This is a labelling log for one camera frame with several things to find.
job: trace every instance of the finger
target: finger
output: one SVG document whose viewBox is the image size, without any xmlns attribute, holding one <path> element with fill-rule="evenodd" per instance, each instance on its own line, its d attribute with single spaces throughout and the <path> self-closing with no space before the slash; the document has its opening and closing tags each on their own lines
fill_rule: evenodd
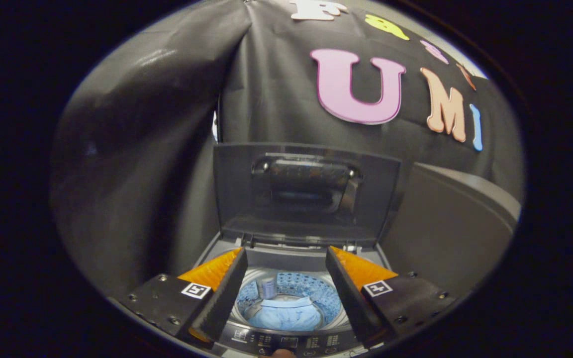
<svg viewBox="0 0 573 358">
<path fill-rule="evenodd" d="M 295 354 L 288 349 L 278 349 L 271 356 L 259 356 L 259 358 L 294 358 Z"/>
</svg>

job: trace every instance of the control panel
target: control panel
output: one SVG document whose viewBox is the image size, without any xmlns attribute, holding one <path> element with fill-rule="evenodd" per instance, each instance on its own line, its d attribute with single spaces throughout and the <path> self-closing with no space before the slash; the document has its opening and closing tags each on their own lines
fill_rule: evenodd
<svg viewBox="0 0 573 358">
<path fill-rule="evenodd" d="M 324 357 L 362 345 L 353 331 L 315 332 L 311 335 L 283 335 L 255 331 L 230 322 L 220 336 L 220 344 L 237 351 L 270 356 L 277 349 L 288 349 L 298 357 Z"/>
</svg>

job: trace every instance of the foam letter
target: foam letter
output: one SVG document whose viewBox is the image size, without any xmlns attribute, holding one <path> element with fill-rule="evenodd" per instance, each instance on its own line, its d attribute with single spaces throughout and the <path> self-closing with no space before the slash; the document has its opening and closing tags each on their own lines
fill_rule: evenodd
<svg viewBox="0 0 573 358">
<path fill-rule="evenodd" d="M 435 132 L 452 133 L 460 142 L 466 141 L 466 123 L 464 122 L 464 98 L 455 88 L 450 88 L 450 96 L 441 80 L 432 71 L 421 68 L 421 73 L 428 80 L 432 113 L 428 116 L 428 128 Z"/>
<path fill-rule="evenodd" d="M 379 17 L 374 16 L 372 14 L 367 14 L 366 15 L 366 23 L 368 23 L 372 27 L 376 27 L 382 31 L 389 32 L 389 33 L 397 36 L 400 39 L 405 39 L 406 41 L 409 40 L 408 36 L 406 36 L 404 34 L 404 31 L 402 31 L 402 29 L 400 29 L 394 23 L 389 22 L 387 20 L 384 20 L 383 18 L 379 18 Z"/>
<path fill-rule="evenodd" d="M 477 88 L 475 87 L 475 84 L 473 84 L 473 80 L 471 79 L 468 71 L 466 71 L 466 69 L 463 66 L 461 66 L 460 64 L 457 64 L 457 67 L 459 67 L 459 70 L 461 70 L 461 73 L 464 74 L 464 77 L 466 77 L 466 80 L 468 81 L 470 86 L 473 88 L 473 90 L 477 90 Z"/>
<path fill-rule="evenodd" d="M 437 57 L 437 59 L 443 61 L 443 63 L 448 64 L 448 59 L 446 59 L 446 57 L 441 53 L 441 51 L 439 51 L 439 48 L 434 47 L 427 41 L 421 40 L 419 42 L 421 42 L 426 47 L 426 50 L 428 50 L 430 54 L 432 54 L 434 57 Z"/>
<path fill-rule="evenodd" d="M 291 0 L 289 4 L 297 6 L 297 13 L 291 15 L 294 20 L 333 20 L 339 16 L 340 10 L 347 12 L 348 8 L 342 4 L 318 0 Z"/>
<path fill-rule="evenodd" d="M 318 98 L 332 115 L 361 124 L 382 124 L 395 118 L 401 104 L 401 75 L 405 67 L 391 60 L 373 57 L 371 63 L 382 72 L 382 96 L 375 103 L 353 97 L 352 65 L 359 57 L 352 52 L 324 48 L 313 50 L 318 61 Z"/>
<path fill-rule="evenodd" d="M 473 118 L 475 119 L 475 139 L 473 144 L 475 149 L 480 152 L 483 149 L 483 144 L 481 143 L 481 113 L 474 104 L 470 104 L 470 109 L 473 111 Z"/>
</svg>

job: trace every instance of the small cylinder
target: small cylinder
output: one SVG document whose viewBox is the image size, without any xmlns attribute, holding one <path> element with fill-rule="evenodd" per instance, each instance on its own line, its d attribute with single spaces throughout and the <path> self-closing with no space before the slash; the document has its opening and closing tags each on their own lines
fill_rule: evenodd
<svg viewBox="0 0 573 358">
<path fill-rule="evenodd" d="M 259 279 L 258 281 L 258 291 L 260 291 L 261 299 L 272 299 L 278 294 L 275 277 L 267 277 Z"/>
</svg>

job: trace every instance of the orange gripper pad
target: orange gripper pad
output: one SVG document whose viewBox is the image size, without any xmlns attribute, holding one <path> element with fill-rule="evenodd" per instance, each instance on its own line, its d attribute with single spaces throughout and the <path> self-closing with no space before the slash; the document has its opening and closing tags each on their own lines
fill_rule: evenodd
<svg viewBox="0 0 573 358">
<path fill-rule="evenodd" d="M 379 265 L 375 265 L 366 259 L 362 259 L 357 255 L 350 252 L 331 247 L 335 252 L 339 262 L 342 264 L 346 273 L 355 284 L 358 291 L 362 291 L 362 286 L 367 283 L 381 281 L 382 279 L 389 279 L 398 276 L 395 272 L 387 270 Z"/>
<path fill-rule="evenodd" d="M 218 286 L 220 285 L 223 277 L 227 274 L 229 267 L 242 249 L 242 247 L 239 247 L 238 249 L 229 251 L 226 254 L 222 254 L 217 258 L 203 263 L 193 270 L 188 270 L 184 274 L 178 276 L 178 278 L 198 283 L 200 285 L 209 286 L 216 291 L 218 290 Z"/>
</svg>

